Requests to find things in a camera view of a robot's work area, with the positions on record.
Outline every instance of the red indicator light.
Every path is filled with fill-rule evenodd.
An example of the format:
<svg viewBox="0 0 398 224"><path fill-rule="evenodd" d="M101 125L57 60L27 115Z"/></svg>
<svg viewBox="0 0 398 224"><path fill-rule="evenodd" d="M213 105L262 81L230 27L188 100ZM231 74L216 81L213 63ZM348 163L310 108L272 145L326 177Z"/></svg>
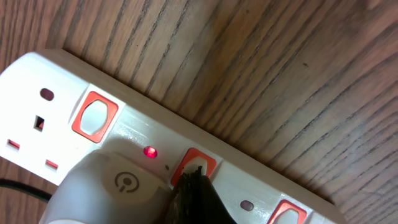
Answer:
<svg viewBox="0 0 398 224"><path fill-rule="evenodd" d="M144 154L145 154L145 156L153 159L153 158L156 158L157 151L154 147L147 146L144 148Z"/></svg>

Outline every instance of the wooden table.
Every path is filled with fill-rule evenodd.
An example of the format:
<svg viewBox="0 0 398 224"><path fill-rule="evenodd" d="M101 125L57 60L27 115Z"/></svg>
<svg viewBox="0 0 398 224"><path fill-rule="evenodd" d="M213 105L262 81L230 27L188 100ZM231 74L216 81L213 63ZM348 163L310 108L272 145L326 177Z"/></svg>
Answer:
<svg viewBox="0 0 398 224"><path fill-rule="evenodd" d="M397 223L397 1L0 6L0 70L63 48L333 202L350 223ZM0 162L1 177L55 190ZM34 223L44 208L0 190L1 223Z"/></svg>

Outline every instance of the black cable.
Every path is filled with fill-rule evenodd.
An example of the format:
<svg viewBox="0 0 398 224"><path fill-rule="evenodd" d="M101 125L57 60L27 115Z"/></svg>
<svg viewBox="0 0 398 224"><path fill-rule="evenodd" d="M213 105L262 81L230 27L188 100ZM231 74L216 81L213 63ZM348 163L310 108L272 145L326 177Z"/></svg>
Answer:
<svg viewBox="0 0 398 224"><path fill-rule="evenodd" d="M9 189L13 189L13 190L18 190L20 192L23 192L25 194L28 194L30 196L33 196L37 199L40 199L44 202L49 202L50 198L51 198L51 194L37 189L35 187L14 181L14 180L6 180L6 179L0 179L0 187L6 187Z"/></svg>

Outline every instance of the power strip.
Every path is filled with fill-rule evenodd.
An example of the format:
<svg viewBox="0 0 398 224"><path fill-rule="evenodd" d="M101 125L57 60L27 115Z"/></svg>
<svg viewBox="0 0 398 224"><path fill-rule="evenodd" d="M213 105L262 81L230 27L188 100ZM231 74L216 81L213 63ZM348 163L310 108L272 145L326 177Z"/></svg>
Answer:
<svg viewBox="0 0 398 224"><path fill-rule="evenodd" d="M91 151L110 150L171 188L185 164L206 164L238 223L282 223L285 214L297 224L346 223L332 204L64 50L10 65L0 104L0 156L56 185Z"/></svg>

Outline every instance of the power icon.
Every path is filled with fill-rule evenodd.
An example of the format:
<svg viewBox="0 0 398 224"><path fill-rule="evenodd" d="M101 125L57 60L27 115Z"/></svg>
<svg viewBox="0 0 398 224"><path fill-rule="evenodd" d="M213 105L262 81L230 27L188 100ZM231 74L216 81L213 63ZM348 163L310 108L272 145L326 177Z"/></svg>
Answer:
<svg viewBox="0 0 398 224"><path fill-rule="evenodd" d="M119 188L119 192L135 192L139 188L138 178L130 172L120 172L114 178L114 184Z"/></svg>

